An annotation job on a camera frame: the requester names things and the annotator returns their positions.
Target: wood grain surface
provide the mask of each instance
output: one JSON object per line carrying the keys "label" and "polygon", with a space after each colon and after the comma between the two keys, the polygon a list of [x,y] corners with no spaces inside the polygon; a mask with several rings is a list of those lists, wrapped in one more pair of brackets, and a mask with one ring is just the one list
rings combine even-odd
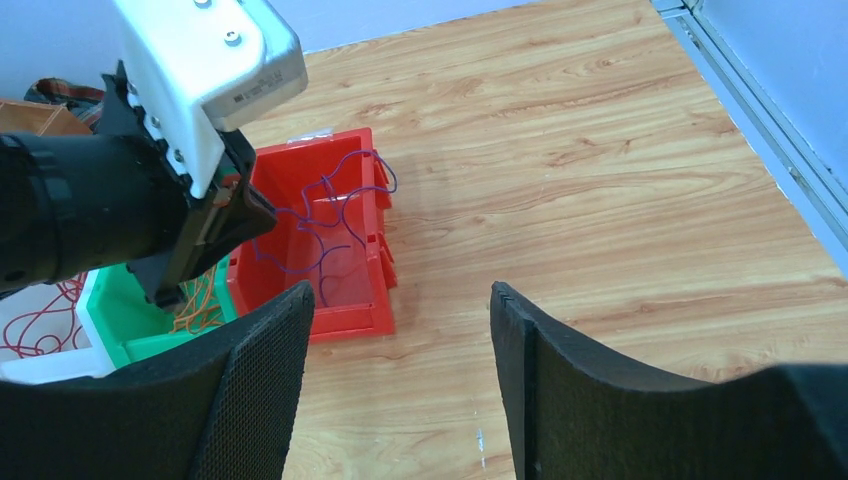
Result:
{"label": "wood grain surface", "polygon": [[722,381],[848,358],[848,290],[648,0],[559,0],[308,57],[258,146],[374,129],[398,333],[311,348],[285,478],[513,478],[493,281]]}

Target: green plastic bin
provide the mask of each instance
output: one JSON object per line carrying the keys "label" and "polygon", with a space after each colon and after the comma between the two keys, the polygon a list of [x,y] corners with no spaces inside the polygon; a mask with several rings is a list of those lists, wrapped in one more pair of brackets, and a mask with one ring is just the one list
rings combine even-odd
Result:
{"label": "green plastic bin", "polygon": [[[229,261],[227,256],[218,264],[213,283],[217,298],[209,304],[221,306],[224,322],[237,317],[227,288]],[[170,333],[175,315],[145,301],[141,286],[125,264],[97,271],[85,309],[115,368],[152,357],[215,328],[197,334]]]}

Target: black foam pad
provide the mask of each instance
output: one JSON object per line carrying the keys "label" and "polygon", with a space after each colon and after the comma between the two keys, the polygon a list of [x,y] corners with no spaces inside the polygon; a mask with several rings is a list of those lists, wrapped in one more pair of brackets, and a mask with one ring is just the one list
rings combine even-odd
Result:
{"label": "black foam pad", "polygon": [[710,384],[607,348],[503,283],[490,312],[519,479],[848,478],[848,366]]}
{"label": "black foam pad", "polygon": [[301,283],[104,378],[0,382],[0,478],[279,480],[314,308]]}

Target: brown box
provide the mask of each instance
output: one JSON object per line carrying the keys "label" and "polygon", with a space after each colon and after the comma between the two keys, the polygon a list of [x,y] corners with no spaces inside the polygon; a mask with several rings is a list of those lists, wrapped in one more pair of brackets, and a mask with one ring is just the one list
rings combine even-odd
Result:
{"label": "brown box", "polygon": [[64,106],[0,99],[0,133],[21,131],[38,135],[91,133],[91,129]]}

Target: white wall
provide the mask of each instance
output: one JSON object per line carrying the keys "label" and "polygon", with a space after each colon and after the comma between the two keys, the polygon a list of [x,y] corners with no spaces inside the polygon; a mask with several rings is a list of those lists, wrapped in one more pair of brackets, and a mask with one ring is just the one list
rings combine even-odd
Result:
{"label": "white wall", "polygon": [[704,0],[698,13],[848,188],[848,2]]}
{"label": "white wall", "polygon": [[[304,49],[318,51],[528,0],[271,3],[298,33]],[[307,3],[318,8],[310,9]],[[0,97],[21,98],[34,81],[51,76],[100,87],[100,74],[114,70],[119,47],[112,0],[0,0],[0,4]]]}

